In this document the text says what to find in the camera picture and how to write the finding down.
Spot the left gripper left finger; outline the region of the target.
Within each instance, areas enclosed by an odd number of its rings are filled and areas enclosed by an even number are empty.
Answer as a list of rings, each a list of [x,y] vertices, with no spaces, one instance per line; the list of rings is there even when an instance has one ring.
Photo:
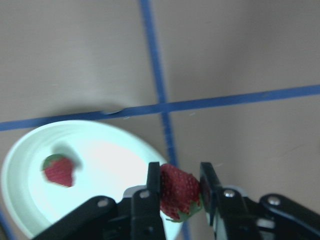
[[[160,164],[148,164],[146,185],[124,191],[122,200],[90,198],[35,236],[36,240],[164,240],[160,216]]]

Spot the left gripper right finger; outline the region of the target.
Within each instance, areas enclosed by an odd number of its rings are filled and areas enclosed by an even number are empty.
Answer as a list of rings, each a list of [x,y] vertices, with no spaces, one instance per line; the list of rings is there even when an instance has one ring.
[[[318,240],[320,215],[277,193],[251,200],[222,185],[212,164],[200,163],[200,192],[216,240]]]

